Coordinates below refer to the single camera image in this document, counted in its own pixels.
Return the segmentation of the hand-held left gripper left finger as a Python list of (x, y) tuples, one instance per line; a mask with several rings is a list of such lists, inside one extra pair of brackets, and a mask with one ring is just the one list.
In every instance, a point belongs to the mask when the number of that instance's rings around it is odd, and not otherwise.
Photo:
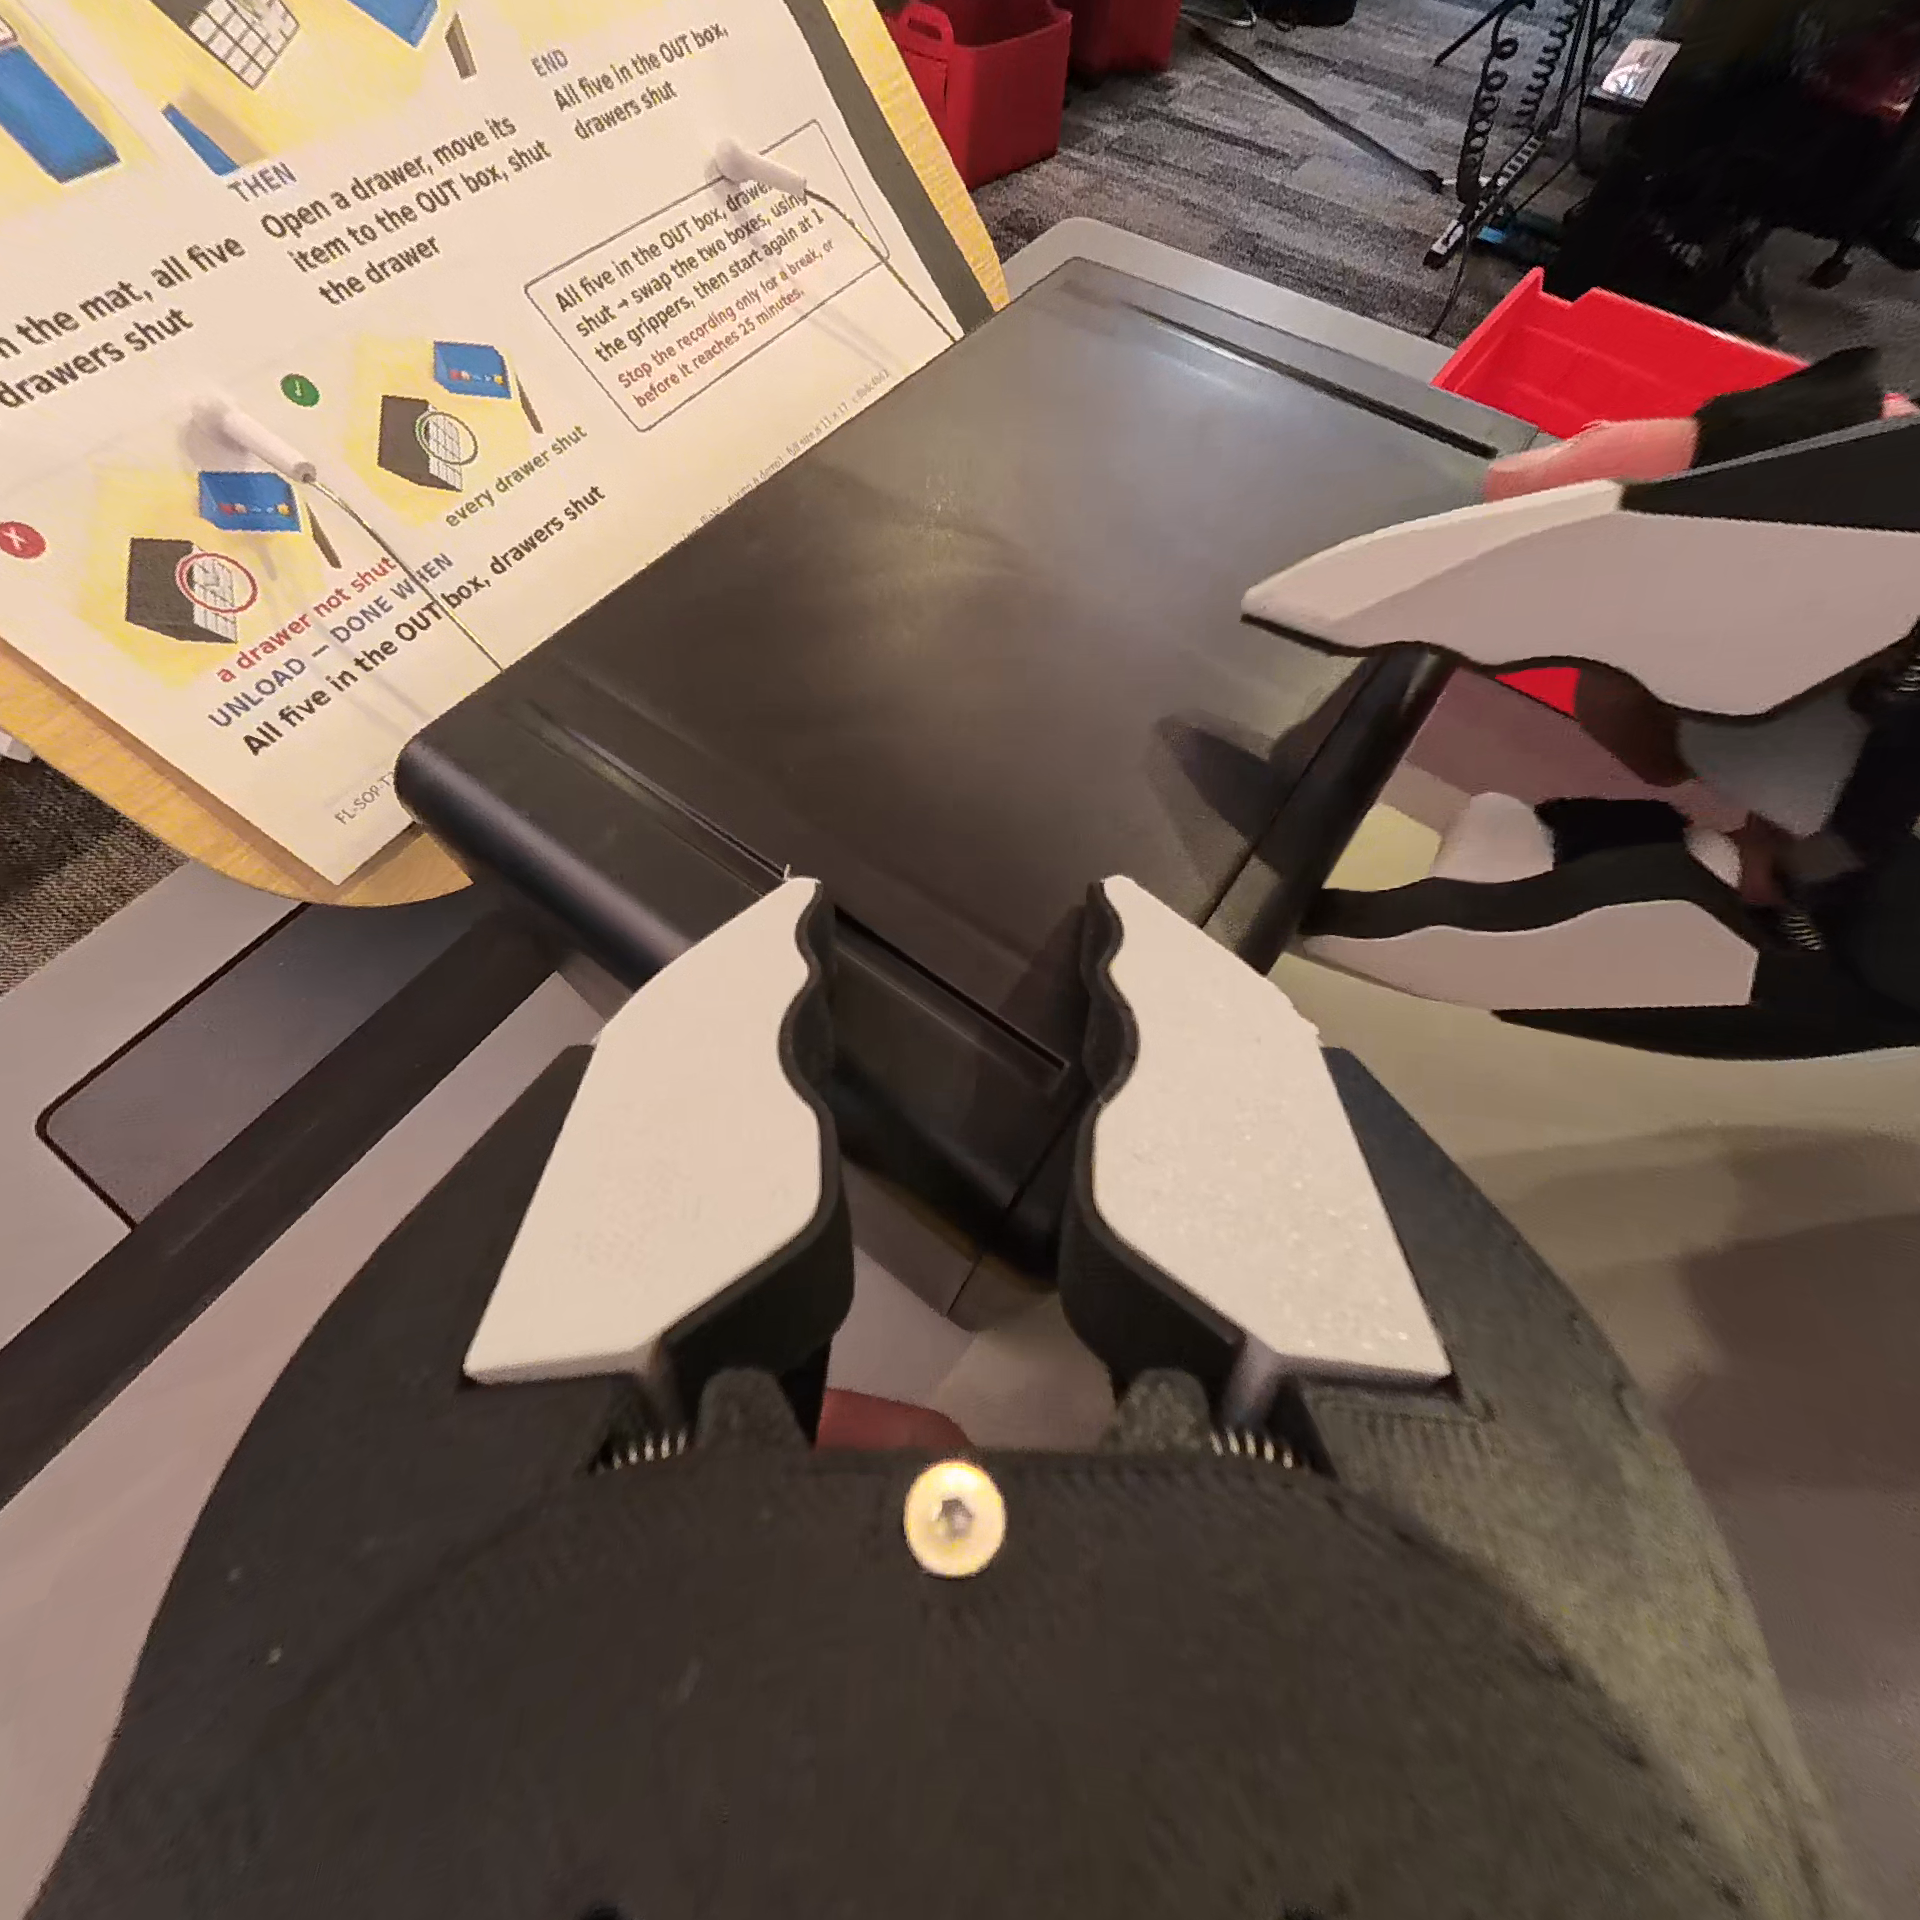
[(833, 907), (781, 880), (605, 1023), (463, 1356), (477, 1385), (785, 1373), (853, 1298)]

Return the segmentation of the person's right hand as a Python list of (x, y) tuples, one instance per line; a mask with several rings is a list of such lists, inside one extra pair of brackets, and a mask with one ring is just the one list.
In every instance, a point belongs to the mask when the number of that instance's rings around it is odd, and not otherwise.
[(1570, 439), (1495, 459), (1484, 480), (1485, 504), (1590, 482), (1641, 485), (1691, 469), (1698, 421), (1691, 416), (1602, 421)]

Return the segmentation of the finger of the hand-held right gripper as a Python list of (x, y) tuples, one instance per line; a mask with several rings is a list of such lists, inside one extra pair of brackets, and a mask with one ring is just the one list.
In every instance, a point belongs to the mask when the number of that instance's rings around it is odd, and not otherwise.
[(1662, 800), (1471, 799), (1419, 880), (1326, 889), (1301, 952), (1493, 1016), (1716, 1013), (1762, 961), (1733, 834)]
[(1334, 545), (1238, 611), (1346, 657), (1410, 645), (1495, 673), (1597, 665), (1679, 713), (1762, 719), (1897, 645), (1915, 587), (1915, 530), (1586, 482)]

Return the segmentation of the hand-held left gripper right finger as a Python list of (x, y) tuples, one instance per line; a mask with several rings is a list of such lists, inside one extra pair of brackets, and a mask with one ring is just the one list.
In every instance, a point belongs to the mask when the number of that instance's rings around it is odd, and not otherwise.
[(1319, 1032), (1135, 880), (1087, 889), (1058, 1291), (1117, 1389), (1452, 1379)]

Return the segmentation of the black drawer cabinet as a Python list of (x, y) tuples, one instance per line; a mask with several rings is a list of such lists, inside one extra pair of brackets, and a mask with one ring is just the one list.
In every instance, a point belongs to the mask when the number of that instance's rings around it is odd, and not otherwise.
[(1268, 972), (1449, 676), (1242, 597), (1533, 436), (1071, 261), (431, 723), (398, 795), (629, 988), (818, 880), (847, 1157), (1039, 1279), (1091, 883)]

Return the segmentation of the red plastic bin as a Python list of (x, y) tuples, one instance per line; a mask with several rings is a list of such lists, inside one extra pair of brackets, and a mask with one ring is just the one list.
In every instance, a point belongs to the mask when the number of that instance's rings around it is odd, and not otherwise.
[(1441, 394), (1532, 426), (1533, 445), (1602, 421), (1678, 418), (1777, 386), (1804, 361), (1617, 292), (1559, 297), (1529, 272), (1431, 378)]
[(1183, 5), (1068, 3), (1070, 72), (1078, 80), (1140, 79), (1167, 72)]
[(1062, 7), (905, 3), (887, 31), (966, 188), (1058, 151), (1071, 47)]

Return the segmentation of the black power strip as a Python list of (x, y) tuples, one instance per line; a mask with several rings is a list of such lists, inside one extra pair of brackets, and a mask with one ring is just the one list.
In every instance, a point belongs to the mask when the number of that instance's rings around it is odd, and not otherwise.
[(1479, 243), (1482, 229), (1513, 200), (1518, 183), (1551, 143), (1551, 120), (1540, 125), (1524, 125), (1518, 145), (1497, 162), (1491, 162), (1495, 133), (1495, 111), (1470, 112), (1457, 156), (1457, 215), (1423, 253), (1423, 266), (1431, 272), (1446, 268), (1460, 251)]

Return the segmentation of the dark equipment pile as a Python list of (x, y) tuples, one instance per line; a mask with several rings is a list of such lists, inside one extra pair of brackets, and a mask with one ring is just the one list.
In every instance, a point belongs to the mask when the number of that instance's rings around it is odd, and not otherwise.
[(1548, 291), (1707, 321), (1777, 234), (1915, 272), (1915, 3), (1668, 5), (1673, 58), (1566, 218)]

